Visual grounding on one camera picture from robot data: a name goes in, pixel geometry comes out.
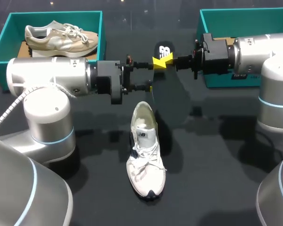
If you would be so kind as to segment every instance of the shoelace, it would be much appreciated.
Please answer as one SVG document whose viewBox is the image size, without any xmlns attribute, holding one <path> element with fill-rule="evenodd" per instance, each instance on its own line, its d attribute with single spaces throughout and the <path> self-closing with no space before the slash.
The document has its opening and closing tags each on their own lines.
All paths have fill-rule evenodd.
<svg viewBox="0 0 283 226">
<path fill-rule="evenodd" d="M 164 167 L 160 167 L 157 163 L 157 146 L 157 138 L 155 144 L 149 148 L 141 148 L 137 143 L 134 145 L 133 150 L 135 150 L 139 155 L 137 159 L 131 161 L 134 167 L 138 169 L 137 173 L 135 173 L 135 176 L 139 175 L 148 164 L 155 166 L 160 170 L 167 171 Z"/>
<path fill-rule="evenodd" d="M 87 43 L 88 42 L 88 37 L 84 33 L 81 33 L 83 31 L 82 28 L 79 28 L 78 26 L 74 26 L 72 24 L 63 24 L 66 27 L 65 31 L 62 31 L 62 35 L 72 35 L 75 38 L 76 37 L 81 37 L 82 43 Z"/>
</svg>

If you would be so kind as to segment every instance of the shoe box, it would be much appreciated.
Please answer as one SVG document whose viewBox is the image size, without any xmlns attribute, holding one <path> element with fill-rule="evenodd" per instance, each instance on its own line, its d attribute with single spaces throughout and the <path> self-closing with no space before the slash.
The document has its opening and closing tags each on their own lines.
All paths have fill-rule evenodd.
<svg viewBox="0 0 283 226">
<path fill-rule="evenodd" d="M 8 90 L 6 69 L 9 60 L 15 57 L 31 57 L 24 40 L 26 25 L 43 27 L 53 20 L 97 33 L 97 52 L 87 57 L 88 62 L 91 64 L 97 60 L 104 60 L 106 37 L 102 11 L 10 13 L 0 34 L 0 85 L 3 91 Z"/>
<path fill-rule="evenodd" d="M 211 33 L 214 39 L 283 33 L 283 8 L 202 9 L 197 27 L 197 39 Z M 208 88 L 258 87 L 260 76 L 254 74 L 204 75 Z"/>
</svg>

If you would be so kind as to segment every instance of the n logo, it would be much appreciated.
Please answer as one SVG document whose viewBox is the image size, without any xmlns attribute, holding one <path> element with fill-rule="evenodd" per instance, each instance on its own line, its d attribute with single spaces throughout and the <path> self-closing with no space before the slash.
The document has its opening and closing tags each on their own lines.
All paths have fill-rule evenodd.
<svg viewBox="0 0 283 226">
<path fill-rule="evenodd" d="M 169 55 L 171 53 L 169 47 L 159 46 L 159 59 Z"/>
<path fill-rule="evenodd" d="M 140 138 L 148 138 L 148 135 L 142 132 L 139 132 L 137 136 Z"/>
</svg>

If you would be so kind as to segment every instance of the dark background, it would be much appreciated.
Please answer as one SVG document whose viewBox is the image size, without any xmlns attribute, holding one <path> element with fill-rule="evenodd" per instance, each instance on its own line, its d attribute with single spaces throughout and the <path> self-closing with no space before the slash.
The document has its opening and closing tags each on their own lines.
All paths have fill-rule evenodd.
<svg viewBox="0 0 283 226">
<path fill-rule="evenodd" d="M 283 7 L 283 0 L 0 0 L 0 32 L 9 12 L 103 10 L 108 60 L 150 61 L 158 41 L 176 53 L 193 49 L 201 8 Z M 135 82 L 153 72 L 135 70 Z M 191 71 L 157 83 L 151 94 L 108 96 L 72 102 L 81 165 L 56 168 L 74 197 L 71 226 L 189 225 L 259 226 L 255 197 L 260 182 L 283 157 L 283 135 L 256 125 L 258 89 L 213 89 Z M 0 90 L 0 115 L 15 97 Z M 128 134 L 134 107 L 149 102 L 157 117 L 164 165 L 162 198 L 140 200 L 126 173 Z M 21 106 L 0 126 L 0 135 L 27 129 Z"/>
</svg>

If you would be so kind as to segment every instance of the new balance sneaker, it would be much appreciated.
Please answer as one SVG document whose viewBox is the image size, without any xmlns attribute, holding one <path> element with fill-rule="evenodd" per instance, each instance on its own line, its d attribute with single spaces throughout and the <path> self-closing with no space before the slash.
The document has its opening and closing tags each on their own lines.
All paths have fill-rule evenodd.
<svg viewBox="0 0 283 226">
<path fill-rule="evenodd" d="M 44 27 L 25 27 L 25 40 L 32 57 L 82 57 L 98 46 L 98 34 L 56 21 Z"/>
<path fill-rule="evenodd" d="M 140 102 L 134 110 L 130 142 L 127 173 L 132 187 L 141 197 L 154 199 L 165 186 L 166 169 L 160 157 L 157 123 L 146 102 Z"/>
</svg>

